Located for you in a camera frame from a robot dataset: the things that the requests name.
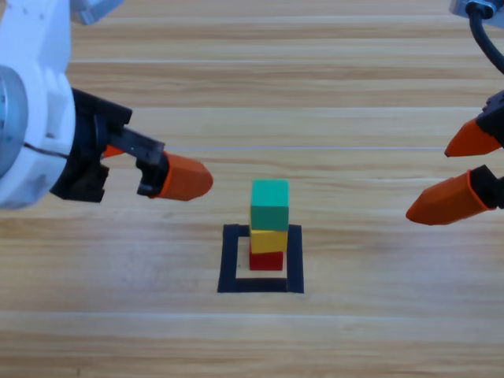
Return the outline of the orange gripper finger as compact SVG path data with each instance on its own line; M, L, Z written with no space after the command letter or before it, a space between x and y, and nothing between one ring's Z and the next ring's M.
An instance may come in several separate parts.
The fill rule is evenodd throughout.
M445 155L465 157L489 154L503 148L503 92L491 96L481 113L466 122L452 138Z
M414 223L447 225L503 207L503 178L486 166L425 189L406 212Z

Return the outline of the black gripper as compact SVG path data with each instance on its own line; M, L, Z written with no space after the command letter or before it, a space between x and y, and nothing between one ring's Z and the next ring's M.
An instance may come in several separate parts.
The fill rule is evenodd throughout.
M200 162L169 154L165 144L126 127L132 110L73 89L76 131L63 173L50 192L64 200L97 202L105 193L109 168L102 159L123 153L136 158L142 172L138 195L190 201L213 186L213 177Z

